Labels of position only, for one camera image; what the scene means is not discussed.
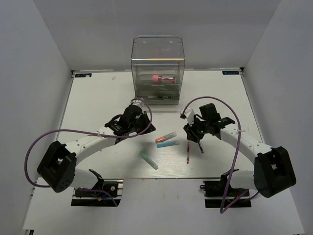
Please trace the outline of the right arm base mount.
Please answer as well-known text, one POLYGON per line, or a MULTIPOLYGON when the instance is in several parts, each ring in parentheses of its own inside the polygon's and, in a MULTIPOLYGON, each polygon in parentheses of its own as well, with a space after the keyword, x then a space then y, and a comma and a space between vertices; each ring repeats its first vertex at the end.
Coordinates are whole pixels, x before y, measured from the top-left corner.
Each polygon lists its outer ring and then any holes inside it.
MULTIPOLYGON (((206 208, 220 208, 224 189, 228 180, 229 171, 222 174, 220 179, 203 181, 200 190, 204 192, 206 208)), ((224 206, 228 206, 233 200, 239 197, 245 190, 243 188, 233 188, 229 186, 224 206)), ((250 194, 246 192, 231 208, 251 208, 250 194)))

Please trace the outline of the red pen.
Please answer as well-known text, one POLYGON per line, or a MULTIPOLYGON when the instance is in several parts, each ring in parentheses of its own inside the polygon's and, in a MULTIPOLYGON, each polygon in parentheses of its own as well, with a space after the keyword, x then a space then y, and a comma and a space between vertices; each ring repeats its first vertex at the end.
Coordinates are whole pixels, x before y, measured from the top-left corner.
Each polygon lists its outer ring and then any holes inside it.
POLYGON ((186 163, 189 164, 189 157, 190 156, 190 144, 189 141, 187 142, 187 149, 186 149, 186 163))

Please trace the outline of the blue purple pen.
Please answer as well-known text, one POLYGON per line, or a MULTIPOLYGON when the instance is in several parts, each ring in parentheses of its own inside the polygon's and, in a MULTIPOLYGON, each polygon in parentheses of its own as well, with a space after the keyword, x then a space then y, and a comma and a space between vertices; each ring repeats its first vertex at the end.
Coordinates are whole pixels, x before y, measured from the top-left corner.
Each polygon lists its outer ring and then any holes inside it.
POLYGON ((204 153, 204 150, 203 150, 203 148, 202 148, 202 145, 201 145, 200 141, 198 141, 198 145, 199 145, 199 148, 200 148, 201 153, 203 154, 203 153, 204 153))

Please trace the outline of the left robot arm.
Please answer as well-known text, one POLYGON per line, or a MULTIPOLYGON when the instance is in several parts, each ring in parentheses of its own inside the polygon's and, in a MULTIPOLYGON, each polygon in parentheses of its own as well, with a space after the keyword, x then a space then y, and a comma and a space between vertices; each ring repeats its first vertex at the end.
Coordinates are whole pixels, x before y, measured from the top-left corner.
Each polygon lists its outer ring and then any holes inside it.
POLYGON ((129 136, 155 131, 145 111, 129 105, 123 114, 114 116, 97 132, 68 143, 53 142, 41 160, 37 172, 56 192, 68 187, 85 188, 92 195, 103 191, 104 179, 95 170, 81 170, 77 165, 104 148, 117 145, 129 136))

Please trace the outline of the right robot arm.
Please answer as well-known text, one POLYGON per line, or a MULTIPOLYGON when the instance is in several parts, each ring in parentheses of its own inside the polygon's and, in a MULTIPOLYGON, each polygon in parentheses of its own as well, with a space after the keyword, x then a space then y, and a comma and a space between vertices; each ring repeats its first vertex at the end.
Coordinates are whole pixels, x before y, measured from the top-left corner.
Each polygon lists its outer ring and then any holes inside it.
POLYGON ((254 166, 253 170, 234 169, 233 173, 221 175, 218 183, 210 183, 207 196, 222 193, 234 195, 244 189, 258 191, 265 198, 270 198, 296 184, 296 176, 288 151, 283 147, 271 147, 244 131, 229 117, 222 118, 213 103, 200 107, 200 115, 193 109, 185 108, 180 117, 187 120, 184 131, 189 141, 200 143, 205 134, 238 148, 254 166))

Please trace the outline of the clear drawer organizer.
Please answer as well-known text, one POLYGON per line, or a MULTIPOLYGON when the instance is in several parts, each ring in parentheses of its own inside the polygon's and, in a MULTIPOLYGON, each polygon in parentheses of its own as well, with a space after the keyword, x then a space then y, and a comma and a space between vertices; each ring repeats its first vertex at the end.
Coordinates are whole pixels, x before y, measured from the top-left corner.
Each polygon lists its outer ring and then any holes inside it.
POLYGON ((183 40, 177 36, 137 36, 133 39, 131 71, 136 98, 151 105, 178 105, 185 69, 183 40), (154 83, 153 75, 173 76, 175 84, 154 83), (148 96, 172 99, 149 99, 148 96))

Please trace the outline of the green pen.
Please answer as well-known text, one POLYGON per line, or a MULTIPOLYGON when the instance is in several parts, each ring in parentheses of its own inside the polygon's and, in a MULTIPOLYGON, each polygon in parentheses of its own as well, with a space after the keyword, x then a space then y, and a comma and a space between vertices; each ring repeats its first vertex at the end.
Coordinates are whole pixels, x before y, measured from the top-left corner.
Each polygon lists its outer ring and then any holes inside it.
POLYGON ((148 96, 149 99, 172 99, 171 96, 148 96))

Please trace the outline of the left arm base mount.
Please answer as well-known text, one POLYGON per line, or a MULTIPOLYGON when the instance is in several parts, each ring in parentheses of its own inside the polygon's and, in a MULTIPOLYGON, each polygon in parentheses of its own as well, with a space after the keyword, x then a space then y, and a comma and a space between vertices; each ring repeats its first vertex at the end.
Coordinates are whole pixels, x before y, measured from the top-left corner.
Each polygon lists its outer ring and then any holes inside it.
POLYGON ((75 189, 71 200, 73 207, 117 207, 122 199, 122 179, 104 180, 93 191, 75 189))

